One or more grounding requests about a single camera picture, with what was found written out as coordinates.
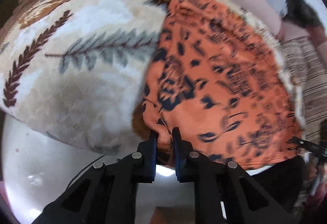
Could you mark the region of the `black furry item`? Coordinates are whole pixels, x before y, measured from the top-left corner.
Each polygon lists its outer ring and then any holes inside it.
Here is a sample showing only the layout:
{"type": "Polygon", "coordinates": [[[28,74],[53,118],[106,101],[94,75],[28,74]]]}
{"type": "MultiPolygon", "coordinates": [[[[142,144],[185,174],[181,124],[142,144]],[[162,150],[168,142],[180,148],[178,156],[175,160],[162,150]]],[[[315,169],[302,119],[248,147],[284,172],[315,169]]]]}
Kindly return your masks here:
{"type": "Polygon", "coordinates": [[[286,3],[287,14],[283,19],[301,28],[322,26],[316,11],[304,0],[287,0],[286,3]]]}

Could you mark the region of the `orange black floral garment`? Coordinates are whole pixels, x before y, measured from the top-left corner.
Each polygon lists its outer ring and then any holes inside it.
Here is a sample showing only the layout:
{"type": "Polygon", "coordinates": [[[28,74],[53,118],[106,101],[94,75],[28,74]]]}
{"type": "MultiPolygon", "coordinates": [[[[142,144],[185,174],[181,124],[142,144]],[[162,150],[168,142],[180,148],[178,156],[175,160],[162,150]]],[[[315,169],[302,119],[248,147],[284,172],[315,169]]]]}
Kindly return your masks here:
{"type": "Polygon", "coordinates": [[[274,51],[218,0],[170,0],[142,115],[172,164],[172,132],[211,161],[258,169],[295,157],[300,125],[274,51]]]}

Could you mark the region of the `beige leaf print blanket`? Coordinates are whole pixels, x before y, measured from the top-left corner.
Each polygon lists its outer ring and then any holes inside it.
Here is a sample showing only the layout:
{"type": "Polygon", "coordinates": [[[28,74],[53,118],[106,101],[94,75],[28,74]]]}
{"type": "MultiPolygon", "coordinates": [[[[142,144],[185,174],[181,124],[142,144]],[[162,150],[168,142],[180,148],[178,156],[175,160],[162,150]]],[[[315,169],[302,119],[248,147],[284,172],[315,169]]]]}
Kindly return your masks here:
{"type": "MultiPolygon", "coordinates": [[[[267,26],[230,0],[268,43],[286,81],[300,131],[301,86],[267,26]]],[[[145,77],[170,0],[39,0],[1,44],[1,109],[60,142],[99,153],[130,152],[144,122],[145,77]]]]}

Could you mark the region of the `striped brown cushion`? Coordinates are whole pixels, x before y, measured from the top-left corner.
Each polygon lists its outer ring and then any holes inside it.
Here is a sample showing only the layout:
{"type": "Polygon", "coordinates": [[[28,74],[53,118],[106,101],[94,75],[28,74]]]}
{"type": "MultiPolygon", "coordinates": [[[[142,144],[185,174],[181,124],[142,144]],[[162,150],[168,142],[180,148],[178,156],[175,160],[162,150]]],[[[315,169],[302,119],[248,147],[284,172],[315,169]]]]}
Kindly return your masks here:
{"type": "Polygon", "coordinates": [[[294,81],[302,86],[303,114],[307,141],[320,141],[320,123],[326,120],[326,70],[318,52],[307,37],[292,39],[281,45],[294,81]]]}

